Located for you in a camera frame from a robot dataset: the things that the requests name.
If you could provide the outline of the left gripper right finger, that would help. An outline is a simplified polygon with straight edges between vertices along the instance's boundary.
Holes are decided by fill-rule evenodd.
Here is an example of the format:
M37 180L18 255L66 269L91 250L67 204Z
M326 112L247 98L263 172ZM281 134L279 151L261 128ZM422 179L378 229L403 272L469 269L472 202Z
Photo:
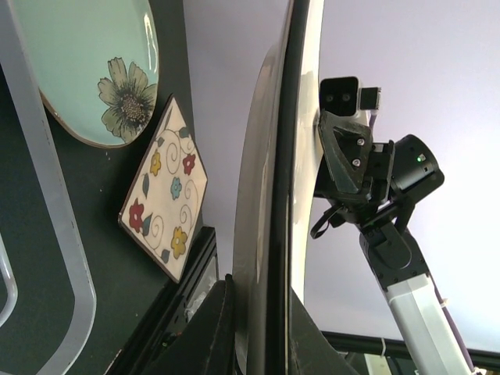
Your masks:
M290 342L291 374L358 374L323 336L294 290L291 290Z

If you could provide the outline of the white square plate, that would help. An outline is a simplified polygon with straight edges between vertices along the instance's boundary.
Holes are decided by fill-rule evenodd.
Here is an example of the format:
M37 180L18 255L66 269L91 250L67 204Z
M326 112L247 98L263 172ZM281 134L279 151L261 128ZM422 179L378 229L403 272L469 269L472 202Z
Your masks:
M305 294L313 192L323 151L319 64L324 4L290 1L262 62L237 191L235 353L245 374L289 374L291 307Z

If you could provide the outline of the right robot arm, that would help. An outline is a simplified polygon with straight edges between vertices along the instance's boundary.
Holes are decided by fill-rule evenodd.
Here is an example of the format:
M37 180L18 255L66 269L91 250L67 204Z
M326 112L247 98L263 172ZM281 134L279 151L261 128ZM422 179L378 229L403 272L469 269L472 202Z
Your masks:
M471 374L473 364L408 224L445 180L433 152L410 134L373 140L367 125L322 111L323 159L314 195L330 208L311 229L350 223L421 374Z

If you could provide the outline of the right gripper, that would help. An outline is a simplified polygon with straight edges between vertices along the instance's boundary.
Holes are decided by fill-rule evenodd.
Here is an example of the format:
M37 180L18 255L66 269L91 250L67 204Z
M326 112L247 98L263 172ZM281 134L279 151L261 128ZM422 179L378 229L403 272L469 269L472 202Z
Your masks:
M372 143L367 125L328 111L320 113L318 131L324 157L314 196L331 207L314 224L313 234L344 223L364 224L414 185L412 138Z

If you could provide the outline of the white wire dish rack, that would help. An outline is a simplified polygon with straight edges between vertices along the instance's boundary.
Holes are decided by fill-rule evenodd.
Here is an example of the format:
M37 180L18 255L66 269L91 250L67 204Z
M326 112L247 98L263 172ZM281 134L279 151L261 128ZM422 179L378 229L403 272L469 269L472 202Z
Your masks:
M64 374L97 298L13 4L1 4L1 371Z

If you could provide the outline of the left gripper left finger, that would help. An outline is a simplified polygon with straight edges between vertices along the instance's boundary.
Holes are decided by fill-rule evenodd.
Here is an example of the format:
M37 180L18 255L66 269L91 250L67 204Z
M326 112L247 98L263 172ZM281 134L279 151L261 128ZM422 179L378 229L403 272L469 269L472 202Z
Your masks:
M234 374L235 300L228 273L212 286L180 337L143 373Z

